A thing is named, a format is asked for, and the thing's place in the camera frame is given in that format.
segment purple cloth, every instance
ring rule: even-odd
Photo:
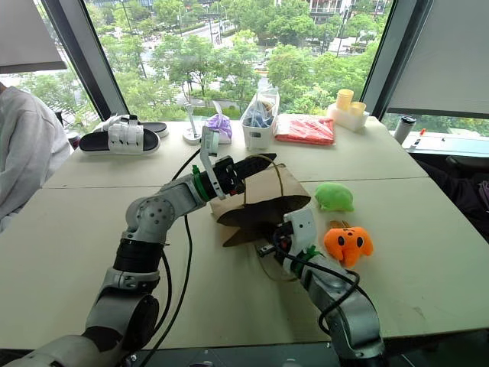
[[[226,115],[220,115],[216,113],[213,117],[207,119],[206,125],[212,130],[217,130],[219,133],[224,133],[231,139],[231,120]]]

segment brown cardboard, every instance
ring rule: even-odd
[[[283,222],[283,215],[304,207],[310,200],[297,179],[279,164],[283,196],[274,167],[255,174],[246,180],[246,204],[244,194],[225,200],[211,200],[212,214],[217,223],[237,227],[237,232],[225,243],[225,247],[240,245],[257,239],[268,238]]]

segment person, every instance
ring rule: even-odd
[[[0,83],[0,232],[69,156],[54,113],[37,97]]]
[[[489,181],[456,178],[430,164],[416,161],[489,242]]]

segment green plush toy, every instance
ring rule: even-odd
[[[325,182],[316,188],[316,200],[321,210],[352,212],[353,195],[341,183]]]

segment slide sandal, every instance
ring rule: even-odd
[[[108,131],[108,128],[116,123],[129,123],[131,120],[136,120],[138,125],[141,125],[143,128],[156,133],[160,138],[164,138],[168,135],[167,124],[164,122],[140,122],[138,121],[138,117],[136,115],[112,115],[102,124],[97,126],[93,132],[106,132]]]
[[[79,148],[87,154],[151,154],[159,147],[160,137],[135,120],[115,123],[107,132],[92,132],[79,141]]]

